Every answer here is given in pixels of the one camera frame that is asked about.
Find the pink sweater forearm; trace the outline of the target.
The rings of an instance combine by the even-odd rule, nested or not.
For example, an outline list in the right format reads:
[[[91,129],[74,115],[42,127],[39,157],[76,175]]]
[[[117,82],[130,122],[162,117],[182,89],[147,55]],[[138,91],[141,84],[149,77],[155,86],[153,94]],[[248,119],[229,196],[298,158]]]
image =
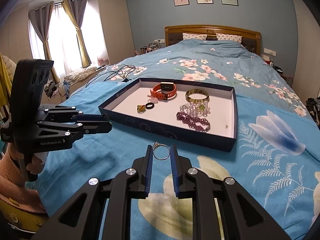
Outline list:
[[[8,143],[1,159],[1,200],[30,213],[46,213],[36,190],[25,187],[18,161],[24,158],[13,143]]]

